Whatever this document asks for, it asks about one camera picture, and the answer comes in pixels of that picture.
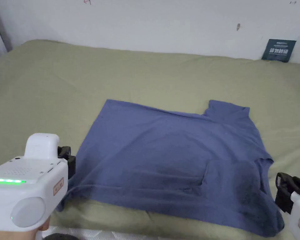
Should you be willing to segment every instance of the green bedsheet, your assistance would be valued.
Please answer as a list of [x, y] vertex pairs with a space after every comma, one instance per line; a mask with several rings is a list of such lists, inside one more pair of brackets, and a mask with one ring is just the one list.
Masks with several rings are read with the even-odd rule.
[[[202, 114], [209, 99], [251, 108], [278, 172], [300, 177], [300, 64], [130, 52], [35, 40], [0, 58], [0, 164], [33, 133], [55, 133], [75, 154], [107, 98]], [[73, 200], [52, 224], [198, 239], [259, 239], [244, 230]], [[293, 239], [287, 227], [276, 239]]]

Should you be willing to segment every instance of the green led light strip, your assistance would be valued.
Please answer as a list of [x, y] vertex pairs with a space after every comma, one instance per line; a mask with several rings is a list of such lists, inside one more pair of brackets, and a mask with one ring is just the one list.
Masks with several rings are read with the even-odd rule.
[[0, 182], [0, 184], [3, 184], [3, 185], [21, 185], [21, 183], [16, 183], [16, 182]]
[[0, 183], [26, 183], [27, 181], [23, 180], [14, 180], [14, 179], [2, 179], [0, 178]]

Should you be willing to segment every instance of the mattress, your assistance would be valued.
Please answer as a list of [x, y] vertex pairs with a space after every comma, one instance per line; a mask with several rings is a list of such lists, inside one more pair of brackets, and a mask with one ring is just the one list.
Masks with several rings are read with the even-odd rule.
[[[75, 154], [106, 99], [202, 114], [210, 99], [250, 107], [275, 176], [300, 177], [300, 64], [131, 52], [35, 40], [0, 58], [0, 164], [33, 133]], [[261, 239], [231, 227], [74, 199], [52, 225], [185, 239]], [[275, 238], [292, 239], [287, 227]]]

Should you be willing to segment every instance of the t-shirt sleeve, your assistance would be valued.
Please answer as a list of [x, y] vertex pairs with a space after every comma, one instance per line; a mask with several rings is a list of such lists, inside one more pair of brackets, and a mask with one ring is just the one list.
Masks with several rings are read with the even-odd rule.
[[218, 122], [231, 123], [240, 119], [249, 119], [249, 111], [250, 108], [248, 107], [210, 100], [204, 115]]

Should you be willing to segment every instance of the card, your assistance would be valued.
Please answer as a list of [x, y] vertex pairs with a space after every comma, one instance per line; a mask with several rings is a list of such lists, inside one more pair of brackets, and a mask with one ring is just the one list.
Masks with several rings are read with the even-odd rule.
[[295, 44], [294, 40], [269, 39], [262, 59], [287, 63]]

